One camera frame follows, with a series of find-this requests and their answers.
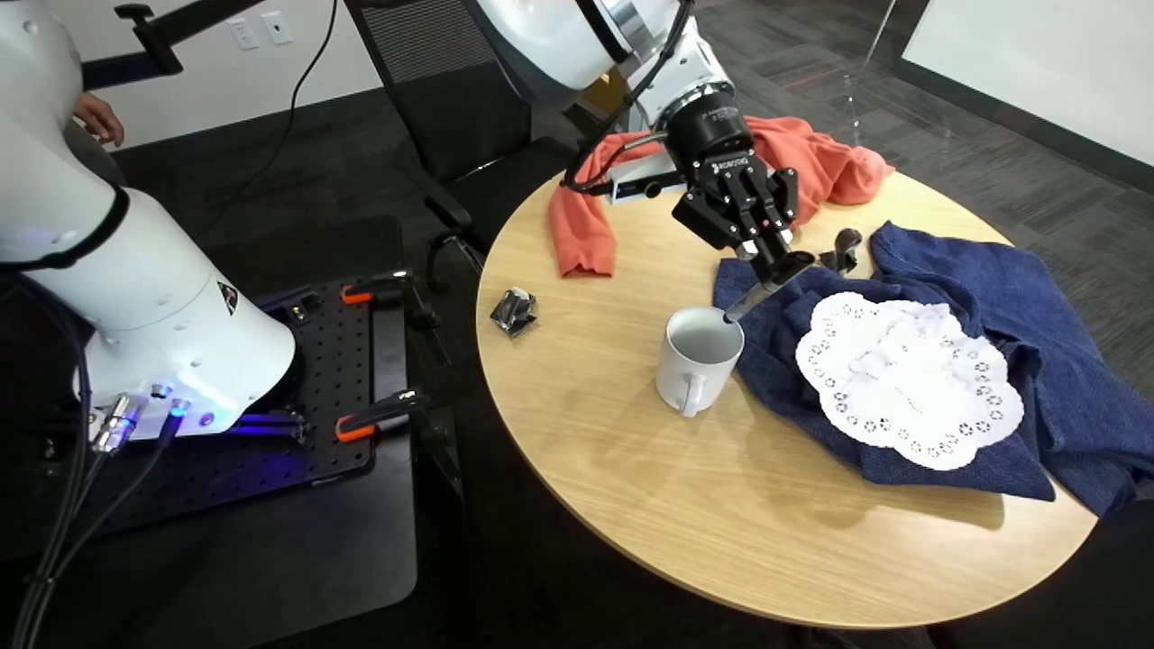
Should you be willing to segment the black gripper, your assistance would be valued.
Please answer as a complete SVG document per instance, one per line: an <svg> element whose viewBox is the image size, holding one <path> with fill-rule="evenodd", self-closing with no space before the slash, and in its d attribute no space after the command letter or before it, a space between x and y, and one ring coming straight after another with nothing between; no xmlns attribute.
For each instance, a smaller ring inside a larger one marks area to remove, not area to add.
<svg viewBox="0 0 1154 649"><path fill-rule="evenodd" d="M787 245L797 192L787 173L762 164L738 109L686 109L667 124L667 152L686 182L679 222L714 250L744 252L772 286L816 264L811 252Z"/></svg>

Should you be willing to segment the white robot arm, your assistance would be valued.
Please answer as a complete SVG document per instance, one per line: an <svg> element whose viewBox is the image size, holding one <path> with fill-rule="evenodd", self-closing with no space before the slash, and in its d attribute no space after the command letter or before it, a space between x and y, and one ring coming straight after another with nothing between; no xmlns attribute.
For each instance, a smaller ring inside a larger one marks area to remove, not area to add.
<svg viewBox="0 0 1154 649"><path fill-rule="evenodd" d="M501 54L532 75L579 89L603 73L625 75L625 106L579 146L559 197L621 196L611 142L621 114L637 118L667 155L667 173L635 177L635 192L681 184L675 221L714 250L733 250L768 286L805 267L791 250L797 173L757 155L736 88L699 36L693 0L475 0Z"/></svg>

